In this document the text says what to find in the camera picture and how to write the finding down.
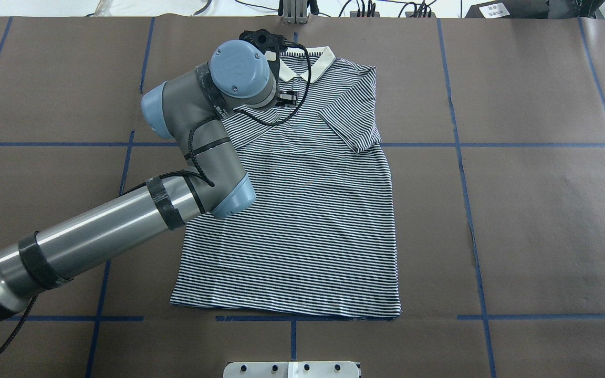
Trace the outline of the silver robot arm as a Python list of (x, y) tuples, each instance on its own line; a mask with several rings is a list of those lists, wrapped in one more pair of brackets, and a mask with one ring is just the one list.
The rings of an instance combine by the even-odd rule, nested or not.
[(266, 29), (221, 44), (192, 71), (146, 93), (142, 115), (174, 139), (187, 168), (155, 175), (117, 198), (0, 249), (0, 321), (34, 297), (200, 215), (227, 218), (255, 201), (224, 122), (246, 108), (298, 111), (305, 95), (279, 89), (279, 55), (303, 46)]

